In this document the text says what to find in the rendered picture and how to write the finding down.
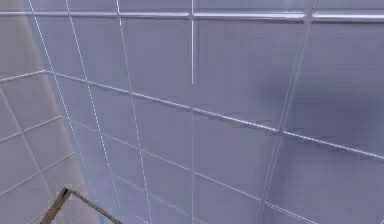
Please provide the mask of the brown metal frame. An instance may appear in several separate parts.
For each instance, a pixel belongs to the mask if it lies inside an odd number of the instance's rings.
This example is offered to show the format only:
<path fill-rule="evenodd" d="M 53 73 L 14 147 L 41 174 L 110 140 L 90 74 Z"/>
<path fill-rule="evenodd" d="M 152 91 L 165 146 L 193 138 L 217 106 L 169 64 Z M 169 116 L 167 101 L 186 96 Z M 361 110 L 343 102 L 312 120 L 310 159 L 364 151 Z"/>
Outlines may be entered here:
<path fill-rule="evenodd" d="M 123 224 L 120 220 L 112 216 L 110 213 L 108 213 L 106 210 L 101 208 L 96 203 L 90 201 L 88 198 L 81 195 L 79 192 L 67 187 L 62 188 L 62 190 L 57 195 L 54 202 L 49 207 L 48 211 L 45 213 L 43 219 L 40 221 L 39 224 L 51 224 L 51 222 L 55 219 L 59 211 L 62 209 L 62 207 L 65 205 L 65 203 L 71 196 L 75 196 L 76 198 L 81 200 L 83 203 L 85 203 L 86 205 L 94 209 L 96 212 L 100 213 L 102 216 L 107 218 L 113 224 Z"/>

